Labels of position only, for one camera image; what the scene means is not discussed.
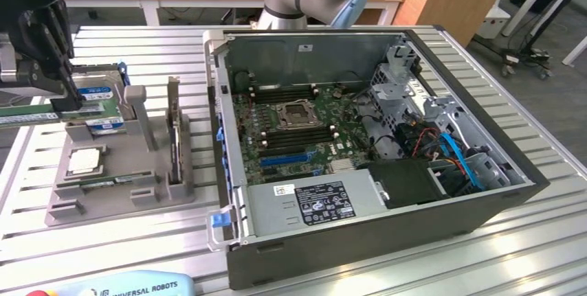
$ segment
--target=blue latch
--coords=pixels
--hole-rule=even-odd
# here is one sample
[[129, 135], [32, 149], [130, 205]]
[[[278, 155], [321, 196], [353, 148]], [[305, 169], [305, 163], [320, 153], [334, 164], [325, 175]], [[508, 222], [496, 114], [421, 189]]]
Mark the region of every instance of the blue latch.
[[212, 215], [212, 227], [222, 227], [230, 224], [230, 213], [225, 212], [222, 214]]
[[222, 140], [224, 140], [224, 133], [220, 127], [218, 132], [216, 133], [216, 141], [222, 141]]

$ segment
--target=aluminum table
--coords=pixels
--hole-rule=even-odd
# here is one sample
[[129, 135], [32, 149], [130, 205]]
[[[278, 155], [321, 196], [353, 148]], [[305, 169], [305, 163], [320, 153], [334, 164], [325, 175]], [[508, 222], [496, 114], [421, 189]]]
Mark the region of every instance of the aluminum table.
[[[208, 250], [204, 231], [204, 215], [218, 206], [204, 28], [82, 27], [74, 63], [125, 61], [130, 83], [146, 86], [149, 115], [162, 114], [166, 78], [180, 78], [180, 105], [192, 128], [196, 201], [90, 224], [46, 227], [44, 208], [65, 133], [60, 124], [21, 128], [0, 175], [0, 294], [22, 295], [136, 269], [190, 275], [198, 295], [584, 294], [585, 168], [448, 34], [425, 26], [413, 30], [551, 181], [527, 203], [465, 236], [232, 291], [224, 254]], [[435, 78], [427, 66], [423, 76]], [[447, 91], [439, 81], [429, 85], [439, 93]]]

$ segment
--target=black label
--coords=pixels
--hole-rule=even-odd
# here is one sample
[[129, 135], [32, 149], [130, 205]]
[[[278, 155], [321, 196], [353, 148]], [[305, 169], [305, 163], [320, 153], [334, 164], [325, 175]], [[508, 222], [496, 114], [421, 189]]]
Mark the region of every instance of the black label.
[[294, 189], [294, 197], [305, 225], [356, 216], [341, 181], [298, 187]]

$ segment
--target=green circuit board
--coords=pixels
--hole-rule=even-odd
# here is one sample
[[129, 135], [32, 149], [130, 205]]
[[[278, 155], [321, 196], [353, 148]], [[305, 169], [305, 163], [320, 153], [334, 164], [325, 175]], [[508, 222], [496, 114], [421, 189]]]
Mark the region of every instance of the green circuit board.
[[[278, 104], [254, 104], [245, 95], [233, 96], [233, 107], [240, 132], [241, 157], [245, 166], [248, 185], [273, 181], [273, 178], [318, 176], [330, 173], [328, 163], [337, 159], [349, 159], [353, 165], [369, 162], [376, 152], [368, 147], [368, 135], [362, 123], [342, 114], [354, 107], [350, 94], [336, 99], [332, 94], [334, 86], [318, 87], [320, 95], [309, 101], [318, 123], [322, 126], [336, 126], [337, 138], [333, 141], [304, 145], [305, 153], [312, 153], [312, 159], [302, 163], [290, 163], [270, 167], [260, 166], [261, 131], [278, 130], [280, 118], [276, 112]], [[262, 111], [268, 123], [262, 120]], [[272, 168], [273, 174], [266, 175], [264, 168]]]

